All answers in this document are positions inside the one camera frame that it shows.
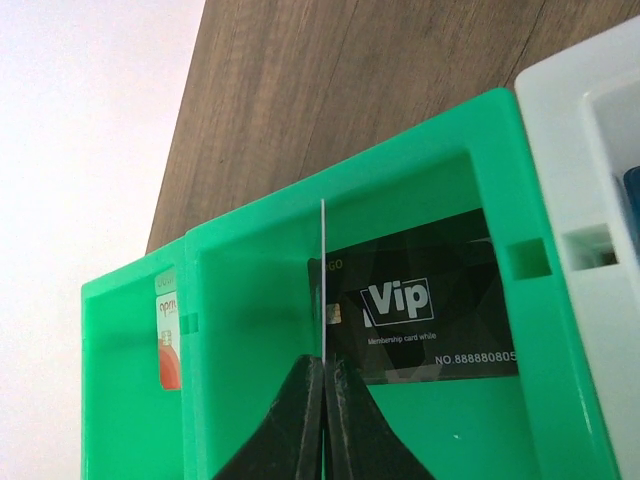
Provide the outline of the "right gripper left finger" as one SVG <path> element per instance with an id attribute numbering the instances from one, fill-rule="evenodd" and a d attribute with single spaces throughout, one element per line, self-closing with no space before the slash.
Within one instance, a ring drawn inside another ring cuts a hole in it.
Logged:
<path id="1" fill-rule="evenodd" d="M 320 479 L 324 368 L 299 357 L 256 431 L 215 475 L 217 479 Z"/>

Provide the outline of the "black vip card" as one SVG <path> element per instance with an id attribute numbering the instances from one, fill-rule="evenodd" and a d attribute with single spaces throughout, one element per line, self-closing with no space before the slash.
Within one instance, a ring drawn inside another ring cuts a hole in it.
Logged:
<path id="1" fill-rule="evenodd" d="M 308 264 L 312 294 L 314 339 L 316 353 L 326 362 L 326 204 L 319 202 L 314 251 Z"/>

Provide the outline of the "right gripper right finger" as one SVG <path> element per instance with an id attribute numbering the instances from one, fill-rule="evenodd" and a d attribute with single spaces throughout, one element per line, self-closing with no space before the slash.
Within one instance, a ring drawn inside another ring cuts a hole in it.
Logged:
<path id="1" fill-rule="evenodd" d="M 432 479 L 394 433 L 356 367 L 331 355 L 324 367 L 327 479 Z"/>

